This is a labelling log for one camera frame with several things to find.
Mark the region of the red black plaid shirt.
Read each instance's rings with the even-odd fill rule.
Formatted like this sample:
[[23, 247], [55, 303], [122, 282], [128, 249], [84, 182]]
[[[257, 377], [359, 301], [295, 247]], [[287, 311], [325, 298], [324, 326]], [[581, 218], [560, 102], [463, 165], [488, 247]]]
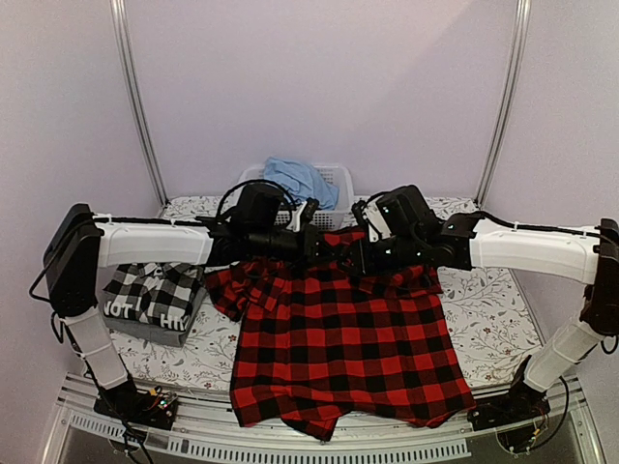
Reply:
[[475, 405], [431, 267], [356, 276], [258, 258], [204, 285], [240, 326], [229, 397], [243, 427], [278, 419], [328, 441], [351, 412], [434, 428]]

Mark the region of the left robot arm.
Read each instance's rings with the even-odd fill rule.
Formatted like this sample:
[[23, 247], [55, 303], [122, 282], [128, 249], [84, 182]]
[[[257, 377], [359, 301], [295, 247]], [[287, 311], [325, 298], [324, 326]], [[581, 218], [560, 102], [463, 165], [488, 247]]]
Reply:
[[42, 298], [65, 327], [75, 353], [107, 405], [124, 420], [143, 412], [131, 374], [113, 344], [99, 309], [98, 274], [125, 264], [183, 263], [220, 267], [267, 257], [307, 262], [318, 254], [319, 231], [310, 223], [292, 229], [231, 224], [215, 217], [172, 220], [97, 215], [84, 203], [71, 206], [44, 253], [36, 277]]

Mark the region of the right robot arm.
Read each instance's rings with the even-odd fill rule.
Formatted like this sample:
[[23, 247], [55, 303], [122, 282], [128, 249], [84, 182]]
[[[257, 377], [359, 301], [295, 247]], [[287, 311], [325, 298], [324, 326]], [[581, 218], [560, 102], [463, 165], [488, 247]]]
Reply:
[[514, 269], [564, 277], [584, 285], [584, 304], [533, 354], [500, 401], [507, 421], [521, 421], [572, 366], [605, 338], [618, 334], [618, 224], [567, 228], [509, 223], [485, 212], [454, 214], [431, 223], [404, 220], [371, 233], [352, 248], [364, 275], [424, 265], [470, 271]]

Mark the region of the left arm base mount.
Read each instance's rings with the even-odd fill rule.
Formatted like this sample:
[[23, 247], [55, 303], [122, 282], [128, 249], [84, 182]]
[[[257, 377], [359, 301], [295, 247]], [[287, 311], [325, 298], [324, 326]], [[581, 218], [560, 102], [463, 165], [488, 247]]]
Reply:
[[161, 386], [140, 390], [133, 377], [110, 389], [93, 382], [98, 390], [94, 411], [122, 423], [144, 425], [161, 430], [171, 430], [178, 410], [178, 395], [165, 391]]

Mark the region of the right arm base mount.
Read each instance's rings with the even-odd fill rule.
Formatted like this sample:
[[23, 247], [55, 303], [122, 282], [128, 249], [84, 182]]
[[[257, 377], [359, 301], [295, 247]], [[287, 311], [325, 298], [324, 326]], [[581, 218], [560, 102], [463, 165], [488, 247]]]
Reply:
[[519, 454], [534, 448], [549, 412], [544, 392], [516, 383], [504, 394], [479, 400], [467, 420], [475, 431], [509, 425], [511, 429], [497, 434], [497, 441], [504, 450]]

